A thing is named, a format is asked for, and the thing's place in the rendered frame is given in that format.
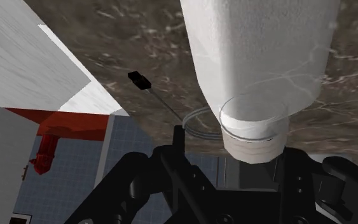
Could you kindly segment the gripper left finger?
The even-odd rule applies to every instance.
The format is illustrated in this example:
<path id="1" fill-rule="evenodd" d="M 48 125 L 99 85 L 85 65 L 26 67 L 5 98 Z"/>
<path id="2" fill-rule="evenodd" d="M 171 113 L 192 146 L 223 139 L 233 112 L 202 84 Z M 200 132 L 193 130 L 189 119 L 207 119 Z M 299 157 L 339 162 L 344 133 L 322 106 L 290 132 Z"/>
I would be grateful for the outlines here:
<path id="1" fill-rule="evenodd" d="M 184 155 L 185 133 L 174 127 L 172 144 L 148 157 L 125 154 L 64 224 L 132 224 L 155 193 L 163 193 L 172 216 L 164 224 L 218 224 L 216 189 Z"/>

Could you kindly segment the white cabinet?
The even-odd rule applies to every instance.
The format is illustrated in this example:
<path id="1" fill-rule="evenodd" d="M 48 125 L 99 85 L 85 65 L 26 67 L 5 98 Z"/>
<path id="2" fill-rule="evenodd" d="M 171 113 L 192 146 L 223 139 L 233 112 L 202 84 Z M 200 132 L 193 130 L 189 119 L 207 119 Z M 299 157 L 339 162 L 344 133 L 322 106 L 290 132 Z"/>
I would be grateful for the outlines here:
<path id="1" fill-rule="evenodd" d="M 24 0 L 0 0 L 0 107 L 127 115 Z"/>

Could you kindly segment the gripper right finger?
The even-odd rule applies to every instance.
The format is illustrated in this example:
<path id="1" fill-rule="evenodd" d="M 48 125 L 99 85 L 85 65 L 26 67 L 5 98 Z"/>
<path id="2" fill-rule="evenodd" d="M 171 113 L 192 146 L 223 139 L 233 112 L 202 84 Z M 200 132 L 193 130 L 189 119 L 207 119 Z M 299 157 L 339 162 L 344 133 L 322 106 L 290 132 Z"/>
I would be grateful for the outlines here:
<path id="1" fill-rule="evenodd" d="M 285 148 L 278 157 L 279 224 L 358 224 L 358 165 L 331 156 L 316 162 Z"/>

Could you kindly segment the white bottle with beige cap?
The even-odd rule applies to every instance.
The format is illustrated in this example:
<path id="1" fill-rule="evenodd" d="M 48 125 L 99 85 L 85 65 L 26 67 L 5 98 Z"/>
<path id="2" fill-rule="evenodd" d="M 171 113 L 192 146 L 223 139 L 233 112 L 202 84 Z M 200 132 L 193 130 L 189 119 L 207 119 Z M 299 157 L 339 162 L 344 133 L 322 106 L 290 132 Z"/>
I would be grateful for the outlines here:
<path id="1" fill-rule="evenodd" d="M 318 98 L 340 0 L 179 0 L 200 89 L 225 150 L 267 163 Z"/>

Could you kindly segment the red table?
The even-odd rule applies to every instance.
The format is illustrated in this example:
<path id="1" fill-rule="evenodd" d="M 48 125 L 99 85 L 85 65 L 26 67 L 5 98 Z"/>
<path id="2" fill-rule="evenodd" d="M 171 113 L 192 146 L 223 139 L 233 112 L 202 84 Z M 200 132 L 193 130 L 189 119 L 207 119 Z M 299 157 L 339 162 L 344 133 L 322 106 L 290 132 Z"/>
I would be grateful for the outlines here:
<path id="1" fill-rule="evenodd" d="M 109 120 L 108 115 L 91 113 L 19 108 L 9 110 L 39 125 L 37 135 L 41 137 L 41 142 L 36 157 L 29 160 L 39 175 L 51 169 L 59 139 L 103 141 Z"/>

